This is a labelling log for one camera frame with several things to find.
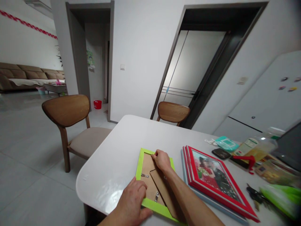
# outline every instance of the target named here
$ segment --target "red decoration strip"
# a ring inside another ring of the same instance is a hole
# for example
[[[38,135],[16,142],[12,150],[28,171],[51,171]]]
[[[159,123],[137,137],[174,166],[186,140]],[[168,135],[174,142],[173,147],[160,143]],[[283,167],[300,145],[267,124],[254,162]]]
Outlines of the red decoration strip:
[[[38,27],[36,27],[36,26],[30,24],[30,23],[27,23],[27,22],[25,22],[24,20],[21,20],[21,19],[19,19],[19,18],[17,18],[17,17],[14,17],[13,15],[11,15],[11,14],[9,14],[9,13],[6,13],[6,12],[0,10],[0,14],[3,15],[3,16],[5,16],[5,17],[8,17],[8,18],[10,18],[10,19],[12,19],[12,20],[14,20],[14,21],[20,21],[21,24],[26,25],[27,27],[30,27],[30,28],[35,29],[35,30],[37,30],[37,31],[39,31],[39,32],[41,32],[41,33],[43,33],[43,34],[46,34],[46,35],[48,35],[48,36],[50,36],[50,37],[52,37],[52,38],[54,38],[54,39],[57,39],[57,37],[56,37],[55,35],[50,34],[49,32],[44,31],[44,30],[42,30],[42,29],[40,29],[40,28],[38,28]]]

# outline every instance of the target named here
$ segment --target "hand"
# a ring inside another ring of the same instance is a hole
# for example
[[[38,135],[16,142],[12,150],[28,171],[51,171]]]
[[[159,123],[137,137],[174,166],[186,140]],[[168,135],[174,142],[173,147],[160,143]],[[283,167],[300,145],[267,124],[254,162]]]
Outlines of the hand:
[[[119,225],[140,225],[149,218],[153,212],[144,208],[141,209],[143,198],[146,197],[147,185],[134,177],[122,192],[117,207],[113,214],[120,219]]]
[[[151,155],[153,160],[155,160],[157,167],[165,174],[169,170],[173,170],[170,165],[169,156],[166,152],[159,149],[156,150],[156,153]]]

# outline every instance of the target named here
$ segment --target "photo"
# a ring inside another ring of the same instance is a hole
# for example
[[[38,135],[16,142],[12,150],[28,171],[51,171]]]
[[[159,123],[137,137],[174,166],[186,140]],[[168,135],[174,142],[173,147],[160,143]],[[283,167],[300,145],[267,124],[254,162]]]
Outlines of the photo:
[[[221,164],[217,160],[208,158],[194,150],[192,153],[199,179],[240,202],[229,184]]]

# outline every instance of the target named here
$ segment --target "brown sofa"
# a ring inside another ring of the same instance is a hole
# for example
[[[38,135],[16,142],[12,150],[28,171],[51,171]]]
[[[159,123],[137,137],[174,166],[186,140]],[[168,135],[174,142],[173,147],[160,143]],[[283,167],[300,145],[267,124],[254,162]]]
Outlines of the brown sofa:
[[[65,80],[64,71],[0,62],[0,91],[34,89],[57,78]]]

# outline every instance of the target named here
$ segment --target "metal clip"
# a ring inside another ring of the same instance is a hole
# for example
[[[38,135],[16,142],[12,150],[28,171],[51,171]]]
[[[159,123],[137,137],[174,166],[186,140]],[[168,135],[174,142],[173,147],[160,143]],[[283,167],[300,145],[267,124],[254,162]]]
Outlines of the metal clip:
[[[159,192],[157,192],[157,194],[156,194],[155,202],[158,201],[158,198],[159,198]]]
[[[145,174],[141,174],[141,176],[148,178],[148,175],[145,175]]]

